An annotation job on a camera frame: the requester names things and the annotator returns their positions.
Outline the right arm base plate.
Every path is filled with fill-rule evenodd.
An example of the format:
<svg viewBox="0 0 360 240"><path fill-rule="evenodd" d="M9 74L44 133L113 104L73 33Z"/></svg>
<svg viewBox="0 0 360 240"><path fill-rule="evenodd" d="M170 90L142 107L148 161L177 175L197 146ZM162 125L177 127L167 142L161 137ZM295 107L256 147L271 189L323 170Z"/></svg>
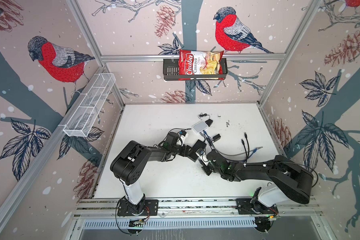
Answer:
<svg viewBox="0 0 360 240"><path fill-rule="evenodd" d="M278 215L277 206L266 207L258 201L252 199L236 199L236 209L239 215Z"/></svg>

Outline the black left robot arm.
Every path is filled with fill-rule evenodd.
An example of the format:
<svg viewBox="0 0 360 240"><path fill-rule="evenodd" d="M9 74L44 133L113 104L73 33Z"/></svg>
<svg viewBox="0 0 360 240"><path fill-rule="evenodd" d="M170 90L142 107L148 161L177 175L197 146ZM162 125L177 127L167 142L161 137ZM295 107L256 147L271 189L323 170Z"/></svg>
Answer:
<svg viewBox="0 0 360 240"><path fill-rule="evenodd" d="M141 189L139 178L148 162L170 162L176 156L188 157L192 148L185 145L187 129L172 129L157 145L144 146L130 141L112 161L110 171L123 184L125 197L119 203L119 216L152 214L147 206L146 196Z"/></svg>

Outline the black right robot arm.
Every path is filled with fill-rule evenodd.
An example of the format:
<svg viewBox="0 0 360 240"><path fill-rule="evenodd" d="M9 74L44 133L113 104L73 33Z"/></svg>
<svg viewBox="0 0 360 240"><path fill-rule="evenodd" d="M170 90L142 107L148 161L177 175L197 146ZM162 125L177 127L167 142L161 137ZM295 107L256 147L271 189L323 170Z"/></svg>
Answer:
<svg viewBox="0 0 360 240"><path fill-rule="evenodd" d="M310 202L314 176L305 167L292 162L282 155L274 159L248 163L224 158L216 150L199 157L206 175L217 173L229 182L262 180L269 182L258 187L251 197L237 199L237 209L241 215L277 215L277 204L291 200L306 205Z"/></svg>

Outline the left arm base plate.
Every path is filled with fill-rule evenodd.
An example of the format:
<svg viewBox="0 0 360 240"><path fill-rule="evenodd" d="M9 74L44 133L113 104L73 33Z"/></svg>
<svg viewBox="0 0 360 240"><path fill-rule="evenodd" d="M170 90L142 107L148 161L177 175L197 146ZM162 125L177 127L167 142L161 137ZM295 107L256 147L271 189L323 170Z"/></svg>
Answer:
<svg viewBox="0 0 360 240"><path fill-rule="evenodd" d="M130 203L125 197L118 201L117 216L156 216L158 214L159 201L142 199L137 205Z"/></svg>

